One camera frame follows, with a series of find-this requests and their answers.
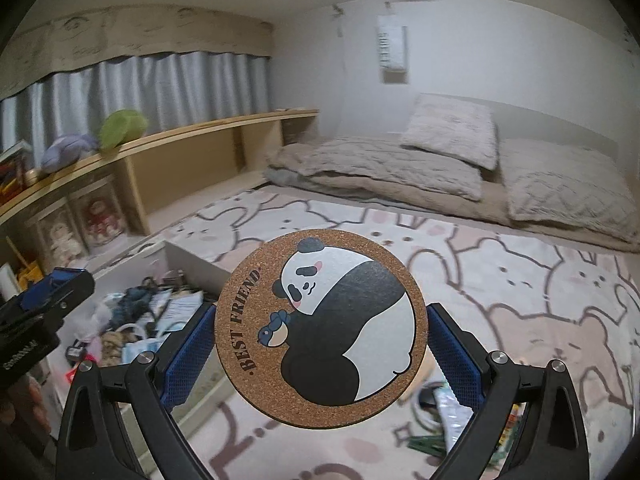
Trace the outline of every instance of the silver screw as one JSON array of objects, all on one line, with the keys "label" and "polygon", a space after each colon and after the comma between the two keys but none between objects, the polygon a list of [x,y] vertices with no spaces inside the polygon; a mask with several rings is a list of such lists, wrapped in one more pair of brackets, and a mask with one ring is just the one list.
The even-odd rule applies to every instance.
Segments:
[{"label": "silver screw", "polygon": [[559,372],[559,373],[562,373],[562,372],[564,372],[566,370],[566,365],[562,361],[560,361],[558,359],[554,359],[553,361],[551,361],[551,367],[556,372]]},{"label": "silver screw", "polygon": [[89,370],[91,370],[91,368],[93,368],[93,366],[93,361],[85,360],[80,363],[78,370],[80,370],[81,372],[88,372]]},{"label": "silver screw", "polygon": [[140,364],[143,364],[143,365],[146,365],[153,360],[154,360],[154,353],[151,350],[146,350],[138,354],[138,357],[136,357],[136,361],[138,361]]},{"label": "silver screw", "polygon": [[496,350],[495,352],[491,352],[491,361],[494,363],[498,363],[499,365],[505,364],[509,360],[509,357],[504,352],[500,350]]}]

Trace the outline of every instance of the blue rubber grip pad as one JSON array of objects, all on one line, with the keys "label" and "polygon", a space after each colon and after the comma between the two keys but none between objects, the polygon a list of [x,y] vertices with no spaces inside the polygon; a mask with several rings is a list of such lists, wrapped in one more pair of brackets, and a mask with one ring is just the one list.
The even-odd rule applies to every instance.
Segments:
[{"label": "blue rubber grip pad", "polygon": [[54,290],[64,285],[69,280],[75,278],[80,273],[77,269],[53,269],[53,272],[47,274],[37,283],[22,293],[20,298],[20,307],[25,312],[42,306],[53,293]]},{"label": "blue rubber grip pad", "polygon": [[480,370],[433,307],[427,307],[427,342],[458,402],[474,412],[484,404]]},{"label": "blue rubber grip pad", "polygon": [[171,411],[174,406],[184,404],[189,397],[204,363],[213,350],[215,317],[216,306],[212,304],[167,368],[160,397],[162,405],[167,410]]}]

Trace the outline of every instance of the rug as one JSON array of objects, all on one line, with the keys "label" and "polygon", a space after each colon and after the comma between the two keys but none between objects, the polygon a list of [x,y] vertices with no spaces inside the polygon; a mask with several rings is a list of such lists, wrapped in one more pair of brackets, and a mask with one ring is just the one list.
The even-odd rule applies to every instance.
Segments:
[{"label": "rug", "polygon": [[[260,190],[215,202],[147,243],[164,238],[231,271],[265,241],[309,228],[386,247],[425,302],[443,304],[488,350],[536,366],[564,361],[585,421],[591,477],[604,478],[630,439],[638,406],[630,377],[640,377],[640,300],[622,256]],[[223,480],[420,480],[438,461],[405,441],[425,433],[408,405],[349,428],[311,431],[276,423],[236,395],[190,442]]]}]

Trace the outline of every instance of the panda illustration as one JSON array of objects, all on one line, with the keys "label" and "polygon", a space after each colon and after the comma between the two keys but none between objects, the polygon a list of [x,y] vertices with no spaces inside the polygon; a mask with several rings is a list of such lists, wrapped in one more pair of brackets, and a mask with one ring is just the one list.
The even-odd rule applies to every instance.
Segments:
[{"label": "panda illustration", "polygon": [[295,309],[270,315],[258,332],[286,343],[284,380],[302,397],[343,406],[380,391],[408,370],[415,339],[407,291],[385,266],[354,251],[300,240],[272,291]]}]

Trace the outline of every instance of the gray curtain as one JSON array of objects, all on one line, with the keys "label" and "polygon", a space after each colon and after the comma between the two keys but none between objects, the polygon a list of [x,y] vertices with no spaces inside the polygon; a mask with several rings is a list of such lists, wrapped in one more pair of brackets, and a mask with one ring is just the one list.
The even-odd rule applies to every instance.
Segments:
[{"label": "gray curtain", "polygon": [[269,111],[268,58],[245,54],[155,54],[56,73],[0,102],[6,150],[24,139],[34,162],[58,137],[97,134],[109,114],[140,110],[153,134],[213,119]]}]

